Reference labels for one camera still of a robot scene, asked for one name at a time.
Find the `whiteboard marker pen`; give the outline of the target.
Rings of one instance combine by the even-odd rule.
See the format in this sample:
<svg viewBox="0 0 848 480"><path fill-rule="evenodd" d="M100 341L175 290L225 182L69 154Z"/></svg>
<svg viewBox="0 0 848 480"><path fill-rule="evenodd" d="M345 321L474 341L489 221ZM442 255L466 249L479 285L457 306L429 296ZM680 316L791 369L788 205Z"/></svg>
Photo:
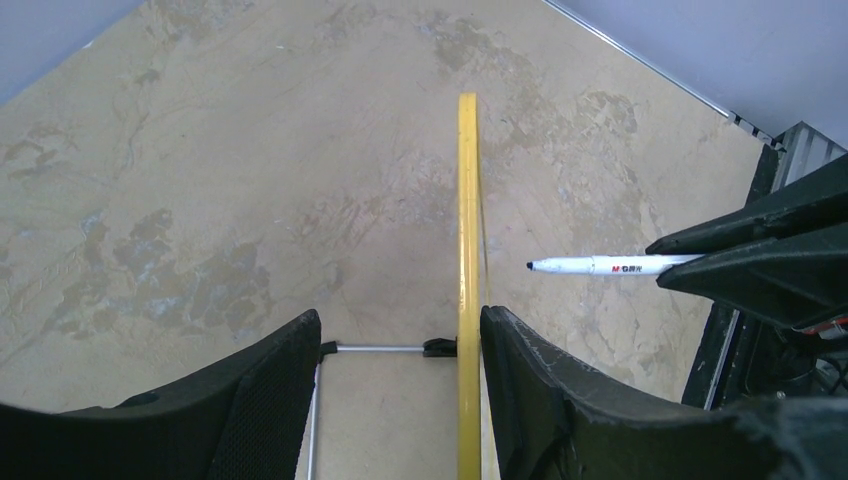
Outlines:
<svg viewBox="0 0 848 480"><path fill-rule="evenodd" d="M527 262L526 267L532 272L557 275L655 276L701 257L701 254L551 257Z"/></svg>

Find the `yellow framed whiteboard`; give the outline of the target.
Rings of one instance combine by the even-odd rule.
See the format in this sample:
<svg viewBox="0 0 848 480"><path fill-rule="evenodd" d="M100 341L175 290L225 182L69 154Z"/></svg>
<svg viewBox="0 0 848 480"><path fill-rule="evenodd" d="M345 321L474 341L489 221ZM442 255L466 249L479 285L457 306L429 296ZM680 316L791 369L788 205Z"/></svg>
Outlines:
<svg viewBox="0 0 848 480"><path fill-rule="evenodd" d="M420 345L356 345L337 341L321 345L319 359L339 353L417 354L455 358L458 367L458 477L497 479L498 463L491 408L485 390L480 313L490 301L482 160L477 95L459 95L457 114L458 186L458 321L453 340L435 338Z"/></svg>

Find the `aluminium table frame rail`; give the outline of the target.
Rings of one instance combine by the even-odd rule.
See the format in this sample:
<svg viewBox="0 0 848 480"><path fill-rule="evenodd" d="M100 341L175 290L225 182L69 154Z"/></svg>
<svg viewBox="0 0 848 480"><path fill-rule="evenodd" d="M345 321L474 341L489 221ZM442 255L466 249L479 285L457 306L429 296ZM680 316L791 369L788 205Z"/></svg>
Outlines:
<svg viewBox="0 0 848 480"><path fill-rule="evenodd" d="M844 1L553 1L786 154L778 185L847 152Z"/></svg>

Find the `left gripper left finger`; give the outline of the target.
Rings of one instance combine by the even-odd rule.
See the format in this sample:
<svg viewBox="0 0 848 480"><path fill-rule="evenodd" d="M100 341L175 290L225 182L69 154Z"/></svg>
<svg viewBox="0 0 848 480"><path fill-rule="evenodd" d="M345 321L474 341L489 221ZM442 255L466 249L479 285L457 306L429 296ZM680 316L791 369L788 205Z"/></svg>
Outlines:
<svg viewBox="0 0 848 480"><path fill-rule="evenodd" d="M5 479L292 479L321 322L308 310L255 344L111 407L1 409Z"/></svg>

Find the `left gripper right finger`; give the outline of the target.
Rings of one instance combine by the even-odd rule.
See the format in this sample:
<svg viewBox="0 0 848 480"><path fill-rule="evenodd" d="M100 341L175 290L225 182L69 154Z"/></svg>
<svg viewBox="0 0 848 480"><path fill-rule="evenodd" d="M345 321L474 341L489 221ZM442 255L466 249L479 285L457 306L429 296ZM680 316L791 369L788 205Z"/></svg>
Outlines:
<svg viewBox="0 0 848 480"><path fill-rule="evenodd" d="M480 317L505 479L843 479L847 402L759 398L715 411L621 383L503 306Z"/></svg>

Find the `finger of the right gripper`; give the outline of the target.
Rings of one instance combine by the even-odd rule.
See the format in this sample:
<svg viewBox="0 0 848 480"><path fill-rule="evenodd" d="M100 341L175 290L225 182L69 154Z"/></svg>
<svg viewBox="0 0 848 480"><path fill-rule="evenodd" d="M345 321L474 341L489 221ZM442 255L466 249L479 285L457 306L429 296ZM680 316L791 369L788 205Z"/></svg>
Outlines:
<svg viewBox="0 0 848 480"><path fill-rule="evenodd" d="M708 254L657 278L784 329L847 316L847 225L765 239Z"/></svg>
<svg viewBox="0 0 848 480"><path fill-rule="evenodd" d="M666 235L647 254L712 254L769 238L783 239L847 221L847 157L730 214Z"/></svg>

